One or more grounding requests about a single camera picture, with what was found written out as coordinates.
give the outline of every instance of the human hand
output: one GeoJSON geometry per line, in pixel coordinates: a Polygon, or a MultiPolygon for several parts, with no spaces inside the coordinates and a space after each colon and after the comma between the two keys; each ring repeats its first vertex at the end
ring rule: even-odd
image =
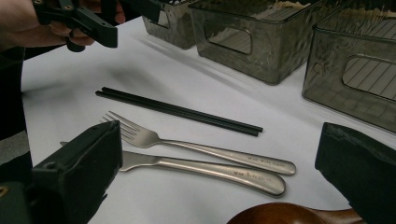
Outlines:
{"type": "MultiPolygon", "coordinates": [[[[100,0],[79,0],[81,7],[100,12],[100,0]]],[[[64,23],[52,22],[41,25],[35,14],[31,0],[0,0],[0,52],[13,47],[46,47],[62,45],[71,30],[64,23]]],[[[118,23],[125,22],[122,6],[117,1],[116,18],[118,23]]],[[[81,46],[89,46],[94,40],[79,29],[74,30],[70,40],[81,46]]]]}

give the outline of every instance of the silver fork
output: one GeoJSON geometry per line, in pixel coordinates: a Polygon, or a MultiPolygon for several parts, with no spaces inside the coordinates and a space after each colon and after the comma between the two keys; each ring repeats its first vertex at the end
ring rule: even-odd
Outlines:
{"type": "MultiPolygon", "coordinates": [[[[122,139],[136,147],[147,148],[158,144],[178,146],[178,147],[184,147],[184,148],[204,152],[206,154],[220,157],[225,160],[238,162],[241,164],[271,171],[281,175],[294,175],[296,172],[296,166],[294,165],[294,163],[290,161],[283,161],[279,159],[274,159],[274,158],[269,158],[269,157],[264,157],[249,153],[243,153],[243,152],[238,152],[238,151],[233,151],[218,147],[209,147],[194,143],[161,139],[159,135],[154,131],[139,126],[112,111],[109,112],[120,121],[122,139]]],[[[106,115],[112,120],[115,119],[114,117],[108,114],[106,115]]]]}

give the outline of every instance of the fork handle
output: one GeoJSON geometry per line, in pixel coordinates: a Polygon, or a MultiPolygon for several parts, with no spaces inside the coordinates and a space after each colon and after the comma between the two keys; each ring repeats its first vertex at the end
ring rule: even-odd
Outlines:
{"type": "Polygon", "coordinates": [[[270,157],[232,151],[219,147],[203,146],[176,140],[162,140],[161,143],[204,152],[206,154],[220,157],[228,161],[238,162],[259,169],[275,172],[281,175],[294,175],[296,173],[296,166],[291,161],[283,161],[270,157]]]}
{"type": "Polygon", "coordinates": [[[281,196],[286,189],[285,181],[279,175],[242,166],[168,157],[159,157],[153,165],[226,179],[273,197],[281,196]]]}

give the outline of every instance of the black clamp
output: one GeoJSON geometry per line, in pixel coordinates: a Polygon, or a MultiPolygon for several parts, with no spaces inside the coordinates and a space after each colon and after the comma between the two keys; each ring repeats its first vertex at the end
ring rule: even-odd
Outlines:
{"type": "MultiPolygon", "coordinates": [[[[90,36],[101,45],[108,48],[116,48],[118,45],[117,28],[101,19],[96,14],[85,7],[76,7],[72,0],[58,0],[59,7],[51,7],[47,0],[32,0],[35,7],[35,13],[40,24],[48,25],[51,21],[64,22],[70,29],[78,28],[85,35],[90,36]]],[[[102,1],[102,8],[106,8],[106,13],[115,16],[115,0],[102,1]]],[[[72,43],[66,38],[67,47],[74,52],[80,52],[85,49],[72,43]]]]}

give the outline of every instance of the table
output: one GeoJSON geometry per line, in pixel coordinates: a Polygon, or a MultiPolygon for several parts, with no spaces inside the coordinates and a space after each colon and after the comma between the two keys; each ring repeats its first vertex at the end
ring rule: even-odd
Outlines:
{"type": "MultiPolygon", "coordinates": [[[[272,198],[202,175],[141,168],[119,173],[90,223],[225,223],[254,205],[297,203],[345,209],[344,196],[314,167],[323,122],[341,124],[396,148],[395,135],[306,101],[305,66],[277,86],[214,63],[147,34],[141,18],[119,26],[119,46],[93,44],[81,53],[61,47],[25,62],[23,103],[34,164],[113,110],[160,137],[293,161],[287,192],[272,198]],[[224,130],[95,95],[102,87],[261,126],[258,137],[224,130]]],[[[226,161],[181,148],[124,150],[199,161],[226,161]]]]}

